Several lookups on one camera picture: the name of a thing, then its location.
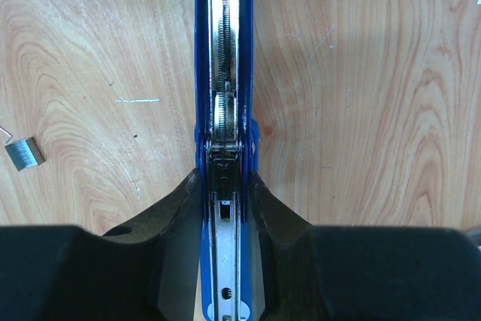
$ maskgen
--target wooden table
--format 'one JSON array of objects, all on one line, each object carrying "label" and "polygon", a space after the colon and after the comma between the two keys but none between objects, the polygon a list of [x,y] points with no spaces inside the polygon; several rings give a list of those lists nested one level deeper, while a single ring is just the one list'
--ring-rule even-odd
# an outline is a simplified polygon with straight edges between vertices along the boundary
[{"label": "wooden table", "polygon": [[[256,0],[260,175],[312,223],[481,223],[481,0]],[[194,0],[0,0],[0,223],[106,232],[195,164]]]}]

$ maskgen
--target round hole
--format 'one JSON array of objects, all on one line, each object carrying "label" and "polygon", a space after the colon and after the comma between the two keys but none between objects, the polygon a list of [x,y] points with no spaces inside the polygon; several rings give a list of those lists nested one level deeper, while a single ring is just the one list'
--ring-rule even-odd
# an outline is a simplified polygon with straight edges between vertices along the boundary
[{"label": "round hole", "polygon": [[123,236],[123,235],[127,235],[130,232],[132,232],[132,227],[117,226],[117,227],[113,227],[104,236]]},{"label": "round hole", "polygon": [[231,297],[232,297],[231,289],[229,289],[227,287],[222,289],[222,298],[224,298],[225,300],[230,300]]}]

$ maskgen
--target scratch on table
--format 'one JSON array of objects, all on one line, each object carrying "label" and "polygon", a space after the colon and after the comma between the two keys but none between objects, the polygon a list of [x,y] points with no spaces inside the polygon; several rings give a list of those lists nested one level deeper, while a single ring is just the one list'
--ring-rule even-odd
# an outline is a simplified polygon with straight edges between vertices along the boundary
[{"label": "scratch on table", "polygon": [[325,42],[325,40],[327,39],[327,37],[329,36],[329,34],[331,34],[331,32],[332,32],[333,29],[334,29],[334,24],[331,26],[331,28],[329,28],[329,30],[327,31],[327,33],[325,33],[324,36],[321,38],[321,40],[320,40],[319,43],[317,44],[317,47],[314,48],[313,53],[310,55],[310,58],[307,60],[308,62],[314,57],[314,55],[316,55],[317,50],[321,47],[322,43]]},{"label": "scratch on table", "polygon": [[154,101],[160,101],[160,99],[155,98],[155,99],[124,99],[124,98],[119,98],[115,102],[116,103],[152,103]]}]

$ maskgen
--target wood grain surface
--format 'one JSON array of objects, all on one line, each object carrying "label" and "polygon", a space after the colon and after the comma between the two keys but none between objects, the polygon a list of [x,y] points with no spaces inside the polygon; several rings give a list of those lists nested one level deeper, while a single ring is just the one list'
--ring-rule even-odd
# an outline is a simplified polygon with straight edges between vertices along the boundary
[{"label": "wood grain surface", "polygon": [[[481,0],[256,0],[260,174],[312,223],[481,224]],[[194,0],[0,0],[0,223],[103,233],[194,167]]]}]

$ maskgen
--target wood grain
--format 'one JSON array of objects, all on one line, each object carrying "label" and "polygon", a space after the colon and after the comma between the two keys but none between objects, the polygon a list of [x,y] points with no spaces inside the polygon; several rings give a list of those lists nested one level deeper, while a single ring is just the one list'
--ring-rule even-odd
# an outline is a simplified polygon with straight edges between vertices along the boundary
[{"label": "wood grain", "polygon": [[[312,223],[481,224],[478,0],[256,0],[260,174]],[[194,166],[194,0],[0,0],[0,223],[101,234]]]}]

